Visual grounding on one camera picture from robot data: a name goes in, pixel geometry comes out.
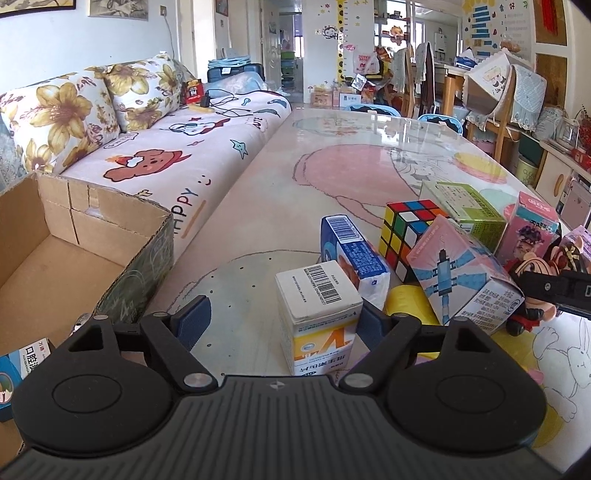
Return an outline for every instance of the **sofa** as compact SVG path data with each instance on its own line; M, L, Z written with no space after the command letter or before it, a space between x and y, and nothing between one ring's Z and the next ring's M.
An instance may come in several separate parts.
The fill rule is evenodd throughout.
M182 106L190 79L163 53L0 95L0 190L45 170L153 200L173 213L176 261L291 112L262 90Z

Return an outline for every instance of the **smiley face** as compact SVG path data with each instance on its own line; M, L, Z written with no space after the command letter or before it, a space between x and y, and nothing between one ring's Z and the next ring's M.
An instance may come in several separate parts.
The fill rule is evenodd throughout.
M212 184L212 179L206 179L205 175L201 175L202 179L198 180L197 183L201 183L202 185L205 185L206 187L208 185Z

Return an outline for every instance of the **drawer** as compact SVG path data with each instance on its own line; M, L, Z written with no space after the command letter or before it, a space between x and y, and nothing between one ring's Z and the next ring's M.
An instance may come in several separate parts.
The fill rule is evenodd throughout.
M542 169L540 181L538 182L535 191L550 204L552 208L556 208L560 195L564 190L564 186L570 179L572 169L562 163L558 158L548 153L546 162Z

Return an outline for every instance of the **rabbit illustration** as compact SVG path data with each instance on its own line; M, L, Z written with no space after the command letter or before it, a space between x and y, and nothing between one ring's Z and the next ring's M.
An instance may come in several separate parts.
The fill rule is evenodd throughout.
M577 413L577 405L571 400L577 389L591 384L591 358L589 357L589 332L587 320L579 323L580 346L566 351L553 345L559 336L552 327L545 327L534 339L533 351L538 368L544 373L544 393L550 405L564 421L570 421Z

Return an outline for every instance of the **cabinet handle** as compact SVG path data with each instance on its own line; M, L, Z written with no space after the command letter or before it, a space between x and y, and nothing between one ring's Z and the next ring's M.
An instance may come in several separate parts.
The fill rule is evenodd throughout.
M562 174L558 175L558 178L556 179L556 184L554 185L554 196L555 197L560 195L560 186L562 185L563 181L564 181L564 175L562 175Z

